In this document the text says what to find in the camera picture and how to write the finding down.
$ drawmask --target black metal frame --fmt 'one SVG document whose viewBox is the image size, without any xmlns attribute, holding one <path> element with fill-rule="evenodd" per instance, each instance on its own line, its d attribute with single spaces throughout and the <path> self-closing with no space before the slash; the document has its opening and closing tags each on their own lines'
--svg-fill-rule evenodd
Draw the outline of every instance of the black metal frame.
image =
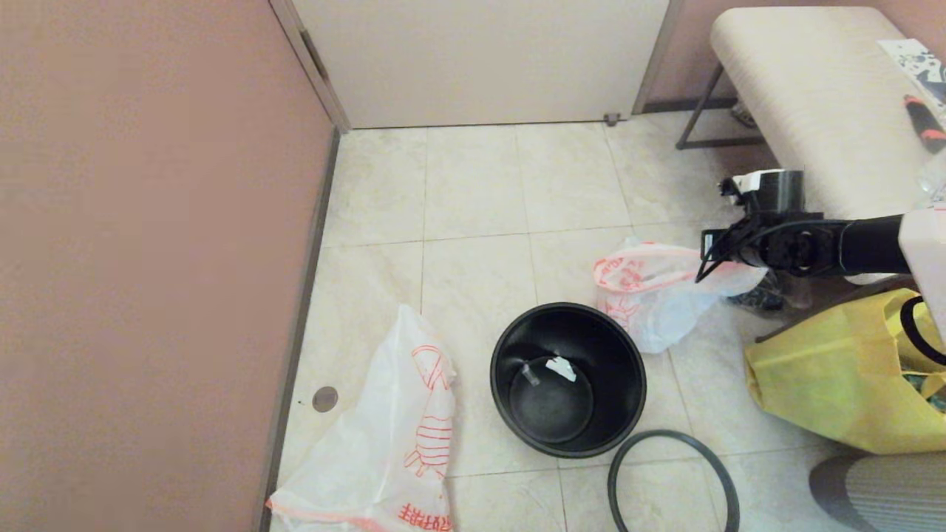
<svg viewBox="0 0 946 532">
<path fill-rule="evenodd" d="M 723 64 L 717 63 L 716 69 L 712 72 L 712 78 L 709 79 L 709 85 L 707 85 L 707 90 L 703 93 L 703 96 L 700 97 L 700 100 L 696 103 L 696 109 L 693 111 L 693 115 L 690 116 L 690 121 L 687 122 L 687 127 L 683 129 L 683 134 L 680 135 L 680 140 L 676 141 L 676 148 L 678 150 L 690 150 L 692 148 L 723 148 L 726 146 L 750 146 L 754 144 L 764 144 L 765 139 L 761 136 L 750 136 L 750 137 L 741 137 L 741 138 L 715 138 L 711 140 L 689 140 L 690 133 L 693 132 L 693 127 L 696 125 L 696 120 L 699 119 L 700 115 L 703 114 L 703 110 L 706 109 L 707 102 L 710 101 L 710 96 L 712 96 L 713 89 L 716 88 L 716 83 L 719 83 L 719 79 L 723 76 Z"/>
</svg>

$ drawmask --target tile floor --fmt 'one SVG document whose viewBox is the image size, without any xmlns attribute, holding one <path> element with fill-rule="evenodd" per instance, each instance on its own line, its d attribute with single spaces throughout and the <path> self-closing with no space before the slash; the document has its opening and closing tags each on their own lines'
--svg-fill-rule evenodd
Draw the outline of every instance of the tile floor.
<svg viewBox="0 0 946 532">
<path fill-rule="evenodd" d="M 626 237 L 697 246 L 740 213 L 721 178 L 776 165 L 765 147 L 676 151 L 685 113 L 600 123 L 357 131 L 342 141 L 293 391 L 280 484 L 358 397 L 396 304 L 421 309 L 458 373 L 447 480 L 460 532 L 608 531 L 613 455 L 558 460 L 506 428 L 493 406 L 493 345 L 537 304 L 594 304 L 590 269 Z M 695 137 L 739 133 L 710 112 Z M 644 355 L 637 430 L 693 434 L 723 457 L 743 530 L 846 530 L 808 491 L 808 470 L 843 452 L 764 414 L 745 391 L 742 344 L 779 322 L 720 304 L 688 337 Z M 339 405 L 311 407 L 322 386 Z M 625 459 L 622 511 L 633 530 L 722 530 L 711 470 L 682 444 L 643 442 Z M 273 530 L 281 530 L 278 520 Z"/>
</svg>

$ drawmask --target white plastic bag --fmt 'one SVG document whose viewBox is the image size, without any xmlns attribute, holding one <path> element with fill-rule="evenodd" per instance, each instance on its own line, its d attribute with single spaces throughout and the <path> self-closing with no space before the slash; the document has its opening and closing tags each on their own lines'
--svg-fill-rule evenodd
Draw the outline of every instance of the white plastic bag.
<svg viewBox="0 0 946 532">
<path fill-rule="evenodd" d="M 444 486 L 453 377 L 430 325 L 401 305 L 358 404 L 270 497 L 272 513 L 299 532 L 453 530 Z"/>
<path fill-rule="evenodd" d="M 719 298 L 752 290 L 766 269 L 724 262 L 699 284 L 700 253 L 693 249 L 626 240 L 595 263 L 598 309 L 617 321 L 644 353 L 659 353 L 696 325 Z"/>
</svg>

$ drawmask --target black rubber ring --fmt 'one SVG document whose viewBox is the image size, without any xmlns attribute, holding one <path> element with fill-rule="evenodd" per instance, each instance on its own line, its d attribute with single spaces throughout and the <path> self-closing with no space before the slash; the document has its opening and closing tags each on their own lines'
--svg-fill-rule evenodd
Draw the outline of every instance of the black rubber ring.
<svg viewBox="0 0 946 532">
<path fill-rule="evenodd" d="M 739 497 L 736 495 L 736 485 L 732 483 L 732 478 L 729 477 L 729 471 L 723 466 L 723 462 L 720 461 L 719 456 L 716 456 L 713 451 L 710 451 L 709 447 L 703 445 L 703 442 L 693 436 L 667 430 L 647 431 L 645 433 L 632 435 L 627 438 L 627 441 L 621 444 L 618 448 L 618 453 L 614 456 L 614 461 L 611 462 L 611 469 L 607 472 L 607 501 L 611 504 L 611 517 L 614 518 L 614 524 L 618 526 L 618 530 L 627 532 L 627 526 L 624 524 L 624 520 L 621 517 L 621 509 L 618 507 L 618 470 L 621 469 L 621 462 L 624 460 L 624 456 L 627 452 L 637 445 L 638 442 L 642 439 L 654 436 L 664 436 L 680 440 L 696 449 L 697 452 L 707 459 L 713 470 L 716 471 L 720 482 L 723 483 L 723 491 L 726 493 L 727 510 L 725 532 L 736 532 L 739 530 Z"/>
<path fill-rule="evenodd" d="M 917 319 L 913 316 L 913 308 L 922 302 L 923 296 L 918 295 L 903 303 L 903 307 L 900 309 L 900 323 L 903 325 L 903 332 L 906 334 L 907 340 L 912 342 L 923 356 L 939 365 L 946 365 L 946 355 L 930 346 L 930 343 L 920 334 L 920 328 L 917 327 Z"/>
</svg>

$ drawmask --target white paper scrap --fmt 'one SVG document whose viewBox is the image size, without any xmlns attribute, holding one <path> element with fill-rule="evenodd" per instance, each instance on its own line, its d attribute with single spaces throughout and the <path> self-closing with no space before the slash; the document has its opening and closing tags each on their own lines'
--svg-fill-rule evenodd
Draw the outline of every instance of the white paper scrap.
<svg viewBox="0 0 946 532">
<path fill-rule="evenodd" d="M 571 363 L 562 357 L 555 357 L 549 360 L 545 363 L 545 366 L 571 382 L 575 382 L 575 379 L 578 378 L 575 375 L 575 370 L 571 368 Z"/>
</svg>

